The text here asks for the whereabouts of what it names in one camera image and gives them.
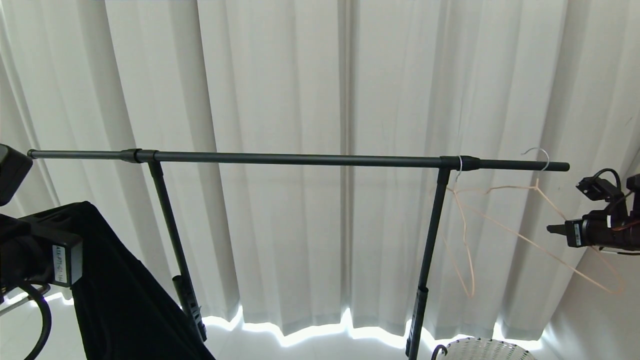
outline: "hanger hook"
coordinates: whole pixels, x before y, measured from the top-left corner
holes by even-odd
[[[458,155],[458,159],[460,159],[460,170],[458,170],[458,175],[456,175],[456,180],[455,182],[458,182],[458,178],[460,177],[460,174],[462,174],[462,156]]]
[[[551,162],[551,158],[549,157],[549,153],[545,149],[542,149],[541,147],[532,147],[531,149],[521,153],[520,155],[526,155],[529,151],[535,150],[535,149],[540,150],[541,152],[544,152],[545,155],[547,156],[547,164],[545,165],[545,167],[542,168],[542,170],[540,170],[540,171],[545,171],[549,167],[549,163]]]

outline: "vertical black pole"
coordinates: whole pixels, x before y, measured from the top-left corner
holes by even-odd
[[[427,278],[429,277],[431,258],[433,257],[433,249],[436,245],[438,225],[440,223],[440,215],[442,214],[442,206],[444,205],[444,195],[447,192],[450,175],[451,169],[449,168],[441,168],[438,171],[436,194],[433,200],[433,209],[431,210],[431,220],[429,221],[429,231],[427,233],[427,244],[424,249],[424,257],[422,258],[422,268],[420,268],[418,292],[415,296],[415,304],[413,305],[411,330],[409,331],[409,337],[406,340],[406,349],[404,351],[409,357],[409,360],[416,360],[418,358],[420,333],[422,332],[424,310],[427,306],[427,294],[429,293],[429,289],[427,289]]]
[[[195,335],[199,336],[202,341],[205,341],[207,339],[207,329],[205,328],[204,323],[202,323],[200,307],[198,306],[198,301],[193,289],[193,283],[191,282],[187,259],[184,256],[184,250],[182,249],[182,243],[180,242],[178,226],[175,223],[175,217],[173,217],[173,209],[171,208],[169,193],[167,192],[166,184],[164,183],[164,174],[160,162],[149,162],[149,170],[151,171],[151,176],[154,179],[156,192],[158,194],[158,199],[160,200],[160,207],[162,208],[162,214],[164,215],[164,222],[166,223],[166,228],[169,231],[169,239],[171,239],[175,259],[178,261],[178,269],[180,270],[180,275],[173,277],[173,285],[178,293],[178,299],[180,300],[182,310],[187,315],[192,328],[196,333]]]

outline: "white curtain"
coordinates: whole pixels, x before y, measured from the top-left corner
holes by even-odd
[[[640,3],[617,1],[2,0],[1,141],[29,148],[290,152],[532,160],[568,173],[541,188],[569,217],[574,188],[624,173],[640,147]],[[35,161],[3,211],[94,203],[156,279],[178,273],[144,165]],[[431,213],[432,170],[165,163],[205,316],[284,334],[336,323],[402,335]],[[478,170],[458,188],[527,186],[537,174]],[[535,194],[466,201],[565,261]],[[536,340],[572,273],[467,215],[468,299],[439,239],[425,328],[437,338]],[[440,234],[470,271],[451,196]],[[606,271],[602,268],[593,272]]]

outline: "horizontal black bar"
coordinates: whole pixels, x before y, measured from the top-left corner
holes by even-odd
[[[274,165],[328,165],[356,167],[411,167],[411,168],[460,168],[457,156],[363,156],[363,155],[308,155],[308,154],[251,154],[231,152],[171,152],[129,149],[123,151],[44,151],[29,150],[33,159],[97,159],[124,160],[146,163],[149,161],[173,161],[185,163],[242,163]],[[510,169],[568,171],[568,163],[518,160],[483,160],[462,156],[463,170]]]

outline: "white label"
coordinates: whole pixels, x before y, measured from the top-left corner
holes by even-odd
[[[575,244],[582,246],[582,239],[580,239],[580,224],[573,225],[573,232],[575,233]]]
[[[53,245],[53,279],[67,283],[67,257],[65,248]]]

